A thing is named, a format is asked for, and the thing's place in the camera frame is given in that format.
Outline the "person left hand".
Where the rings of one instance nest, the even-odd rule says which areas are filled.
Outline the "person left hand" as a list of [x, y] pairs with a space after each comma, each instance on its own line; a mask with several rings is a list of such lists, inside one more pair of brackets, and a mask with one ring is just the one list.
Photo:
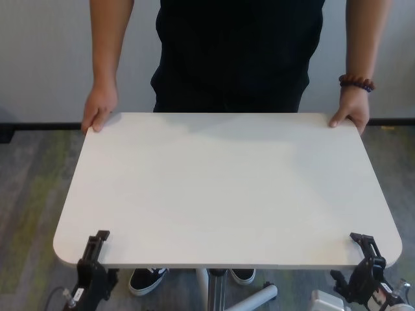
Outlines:
[[329, 121], [331, 128], [349, 119], [357, 128], [360, 135], [363, 134], [370, 119], [368, 93], [357, 87], [343, 87], [340, 91], [339, 108]]

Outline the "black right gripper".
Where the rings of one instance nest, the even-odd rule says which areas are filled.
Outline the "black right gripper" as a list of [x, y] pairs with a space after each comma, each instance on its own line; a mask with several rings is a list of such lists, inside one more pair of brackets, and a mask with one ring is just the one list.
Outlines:
[[383, 280], [386, 260], [380, 257], [373, 236], [350, 233], [350, 238], [360, 246], [365, 259], [356, 266], [349, 283], [341, 271], [331, 270], [330, 276], [335, 281], [333, 289], [338, 294], [347, 294], [348, 303], [367, 303]]

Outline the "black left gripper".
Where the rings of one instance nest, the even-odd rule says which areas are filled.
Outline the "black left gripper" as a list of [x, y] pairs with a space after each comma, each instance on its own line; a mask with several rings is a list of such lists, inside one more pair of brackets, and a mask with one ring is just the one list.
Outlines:
[[78, 280], [73, 288], [72, 306], [70, 310], [96, 310], [103, 299], [107, 299], [108, 288], [117, 285], [118, 269], [105, 269], [97, 262], [102, 245], [108, 239], [110, 231], [99, 230], [96, 235], [89, 236], [82, 260], [77, 264]]

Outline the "person right hand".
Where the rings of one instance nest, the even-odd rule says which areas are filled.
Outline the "person right hand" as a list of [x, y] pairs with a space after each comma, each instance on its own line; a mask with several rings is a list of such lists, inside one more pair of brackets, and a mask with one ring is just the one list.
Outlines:
[[87, 97], [81, 122], [83, 134], [91, 128], [100, 132], [118, 103], [115, 84], [94, 84]]

